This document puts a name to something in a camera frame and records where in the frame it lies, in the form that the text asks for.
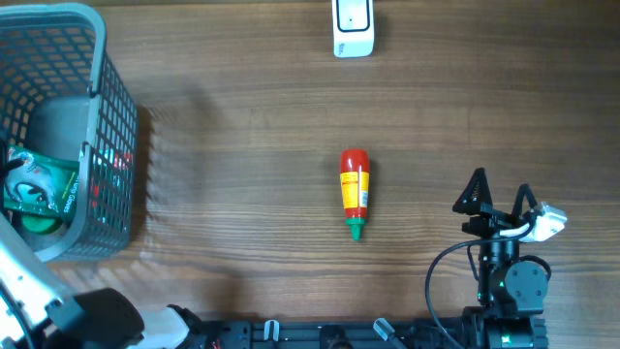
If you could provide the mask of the green round lid container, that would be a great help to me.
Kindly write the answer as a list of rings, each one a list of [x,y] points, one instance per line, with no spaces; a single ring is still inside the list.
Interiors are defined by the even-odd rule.
[[[60,218],[24,214],[21,216],[22,228],[31,234],[45,236],[54,233],[63,225]]]

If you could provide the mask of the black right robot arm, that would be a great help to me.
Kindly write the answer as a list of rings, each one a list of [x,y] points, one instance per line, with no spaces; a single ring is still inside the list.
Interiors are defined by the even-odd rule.
[[[471,263],[477,272],[478,306],[466,307],[456,330],[462,348],[547,348],[549,340],[543,313],[548,290],[549,265],[536,256],[519,253],[518,238],[503,237],[516,228],[521,235],[535,227],[540,212],[529,186],[517,191],[512,212],[493,207],[485,169],[473,175],[452,207],[469,221],[462,231],[481,238],[479,257]]]

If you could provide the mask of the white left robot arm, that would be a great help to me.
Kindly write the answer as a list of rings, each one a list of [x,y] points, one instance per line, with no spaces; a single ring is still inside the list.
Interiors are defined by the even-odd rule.
[[[187,309],[139,311],[111,288],[78,293],[1,218],[3,348],[203,348],[206,340]]]

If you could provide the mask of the red sauce bottle green cap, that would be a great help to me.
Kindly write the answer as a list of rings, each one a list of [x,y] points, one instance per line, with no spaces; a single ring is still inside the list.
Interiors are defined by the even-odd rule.
[[[365,150],[346,149],[341,153],[340,188],[345,223],[354,241],[360,241],[367,221],[370,161]]]

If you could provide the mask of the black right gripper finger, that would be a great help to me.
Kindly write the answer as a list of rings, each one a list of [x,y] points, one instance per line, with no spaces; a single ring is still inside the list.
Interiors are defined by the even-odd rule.
[[[492,196],[485,168],[477,168],[466,188],[452,206],[452,211],[461,214],[481,214],[492,207]]]
[[[528,208],[534,208],[538,204],[534,193],[528,183],[521,184],[517,190],[511,210],[512,216],[519,217],[523,213],[524,202],[527,202]]]

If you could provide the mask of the green 3M gloves packet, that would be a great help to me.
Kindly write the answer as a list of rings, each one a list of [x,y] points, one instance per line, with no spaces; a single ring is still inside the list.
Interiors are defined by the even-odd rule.
[[[21,165],[4,179],[4,207],[45,218],[74,220],[79,188],[79,162],[47,157],[10,145],[8,161]]]

